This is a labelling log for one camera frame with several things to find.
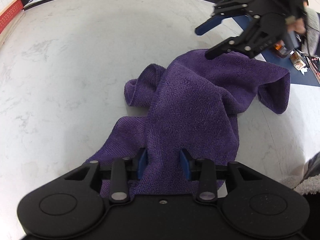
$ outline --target metal screw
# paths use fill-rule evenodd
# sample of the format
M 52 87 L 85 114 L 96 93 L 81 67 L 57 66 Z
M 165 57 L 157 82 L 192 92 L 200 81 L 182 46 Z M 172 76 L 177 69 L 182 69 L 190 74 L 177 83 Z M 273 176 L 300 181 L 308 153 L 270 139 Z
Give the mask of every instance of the metal screw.
M 216 195 L 212 192 L 205 191 L 205 192 L 200 193 L 199 197 L 203 200 L 212 200 L 216 197 Z
M 111 195 L 111 198 L 114 200 L 124 200 L 127 198 L 127 194 L 124 192 L 115 192 Z

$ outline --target sleeve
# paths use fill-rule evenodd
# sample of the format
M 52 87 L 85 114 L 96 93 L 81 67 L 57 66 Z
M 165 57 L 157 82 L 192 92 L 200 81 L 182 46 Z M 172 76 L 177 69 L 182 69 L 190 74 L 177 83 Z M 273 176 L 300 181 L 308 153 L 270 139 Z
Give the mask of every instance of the sleeve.
M 320 56 L 320 14 L 311 8 L 306 8 L 307 12 L 307 38 L 311 56 Z M 301 46 L 304 53 L 308 53 L 307 41 L 305 39 Z

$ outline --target blue mat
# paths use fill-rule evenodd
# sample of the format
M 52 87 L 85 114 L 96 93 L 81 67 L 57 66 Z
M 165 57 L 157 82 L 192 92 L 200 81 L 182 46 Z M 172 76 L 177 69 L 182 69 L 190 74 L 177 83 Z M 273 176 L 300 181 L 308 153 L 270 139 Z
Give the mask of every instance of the blue mat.
M 237 16 L 233 17 L 236 23 L 244 30 L 249 24 L 249 17 L 247 16 Z M 278 58 L 268 49 L 262 52 L 263 57 L 267 62 L 277 64 L 281 67 L 285 67 L 290 70 L 291 75 L 291 84 L 300 84 L 308 86 L 317 86 L 320 87 L 319 82 L 316 79 L 316 76 L 312 70 L 308 70 L 307 73 L 302 75 L 301 71 L 298 71 L 294 68 L 289 58 Z

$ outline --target towel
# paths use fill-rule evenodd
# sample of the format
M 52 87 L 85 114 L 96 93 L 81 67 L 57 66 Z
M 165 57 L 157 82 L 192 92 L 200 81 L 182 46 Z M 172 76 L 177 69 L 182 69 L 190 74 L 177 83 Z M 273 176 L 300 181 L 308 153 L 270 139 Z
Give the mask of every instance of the towel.
M 290 73 L 280 66 L 231 52 L 214 60 L 205 50 L 177 57 L 167 69 L 149 65 L 125 84 L 129 106 L 149 107 L 146 117 L 122 117 L 102 148 L 87 161 L 111 164 L 117 157 L 148 151 L 148 166 L 140 181 L 129 183 L 130 194 L 195 194 L 197 181 L 186 181 L 179 150 L 194 158 L 226 165 L 239 147 L 237 114 L 258 95 L 277 114 L 288 105 Z M 100 194 L 108 195 L 104 181 Z

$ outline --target table surface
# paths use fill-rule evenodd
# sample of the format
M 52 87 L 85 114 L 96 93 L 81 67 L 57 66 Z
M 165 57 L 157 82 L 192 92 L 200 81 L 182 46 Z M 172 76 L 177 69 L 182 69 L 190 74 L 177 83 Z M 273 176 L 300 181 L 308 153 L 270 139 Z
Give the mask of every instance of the table surface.
M 81 165 L 120 117 L 146 114 L 125 104 L 129 79 L 242 31 L 228 19 L 196 36 L 211 12 L 201 0 L 55 0 L 26 11 L 0 50 L 0 239 L 23 236 L 26 193 Z M 301 174 L 320 150 L 319 121 L 319 87 L 292 84 L 282 115 L 255 99 L 238 117 L 237 160 L 276 180 Z

